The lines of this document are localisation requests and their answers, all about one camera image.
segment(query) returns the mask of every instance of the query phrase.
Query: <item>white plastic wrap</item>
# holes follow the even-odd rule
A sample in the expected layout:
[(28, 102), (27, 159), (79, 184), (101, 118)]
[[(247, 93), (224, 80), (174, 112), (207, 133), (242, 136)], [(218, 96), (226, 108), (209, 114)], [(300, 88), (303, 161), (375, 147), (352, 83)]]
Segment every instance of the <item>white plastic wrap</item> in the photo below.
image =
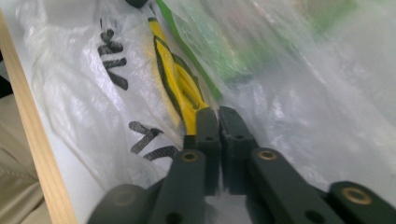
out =
[(396, 2), (163, 0), (262, 147), (396, 206)]
[(17, 16), (35, 60), (33, 93), (103, 190), (164, 177), (169, 158), (142, 157), (180, 149), (185, 128), (162, 87), (148, 18), (123, 0), (29, 0)]

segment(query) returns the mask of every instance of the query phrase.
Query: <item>plastic bag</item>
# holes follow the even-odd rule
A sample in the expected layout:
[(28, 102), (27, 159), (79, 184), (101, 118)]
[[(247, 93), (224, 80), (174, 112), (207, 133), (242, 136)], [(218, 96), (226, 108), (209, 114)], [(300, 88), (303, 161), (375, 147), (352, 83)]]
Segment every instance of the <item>plastic bag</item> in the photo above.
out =
[(17, 16), (35, 98), (103, 190), (164, 177), (186, 128), (163, 87), (147, 15), (123, 0), (35, 0)]
[(350, 180), (396, 205), (394, 1), (157, 2), (262, 147), (320, 189)]

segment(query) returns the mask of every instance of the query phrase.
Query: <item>hole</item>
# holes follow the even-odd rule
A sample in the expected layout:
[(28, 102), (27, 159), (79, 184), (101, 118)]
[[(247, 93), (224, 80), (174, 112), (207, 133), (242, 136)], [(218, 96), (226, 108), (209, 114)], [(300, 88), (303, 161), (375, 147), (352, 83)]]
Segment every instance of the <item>hole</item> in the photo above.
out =
[(188, 152), (183, 155), (183, 161), (196, 161), (198, 160), (198, 155), (194, 152)]
[(119, 207), (127, 206), (134, 202), (135, 195), (131, 191), (121, 191), (114, 196), (114, 204)]
[(166, 224), (179, 224), (183, 221), (183, 216), (179, 213), (169, 213), (166, 216)]
[(324, 217), (316, 211), (306, 211), (305, 216), (313, 223), (324, 223), (325, 221)]
[(353, 203), (367, 205), (373, 202), (372, 198), (361, 189), (344, 188), (343, 195)]
[(261, 151), (259, 157), (266, 161), (274, 161), (277, 159), (277, 155), (272, 151)]

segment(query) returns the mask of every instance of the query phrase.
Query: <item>wooden board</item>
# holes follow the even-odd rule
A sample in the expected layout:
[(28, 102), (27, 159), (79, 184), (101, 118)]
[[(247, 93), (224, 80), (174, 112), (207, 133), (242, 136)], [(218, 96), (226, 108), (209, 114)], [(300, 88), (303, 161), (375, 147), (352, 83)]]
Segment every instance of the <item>wooden board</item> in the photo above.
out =
[(32, 150), (52, 223), (77, 223), (64, 182), (50, 148), (49, 140), (35, 107), (26, 76), (15, 50), (6, 20), (0, 10), (0, 48), (14, 90), (21, 120)]

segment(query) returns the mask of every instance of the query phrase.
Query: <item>dark green plastic part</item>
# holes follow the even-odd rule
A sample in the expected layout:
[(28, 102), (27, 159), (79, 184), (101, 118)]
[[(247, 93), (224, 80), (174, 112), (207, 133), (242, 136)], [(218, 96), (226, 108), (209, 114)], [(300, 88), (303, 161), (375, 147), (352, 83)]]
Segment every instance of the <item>dark green plastic part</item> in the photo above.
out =
[(204, 224), (205, 161), (198, 150), (175, 156), (148, 224)]
[(396, 210), (362, 185), (352, 182), (332, 184), (328, 202), (347, 223), (396, 223)]
[(248, 160), (250, 152), (258, 147), (247, 125), (232, 108), (219, 109), (221, 143), (223, 145), (221, 168), (224, 187), (230, 194), (246, 194)]
[(344, 223), (277, 151), (253, 150), (250, 168), (275, 223)]

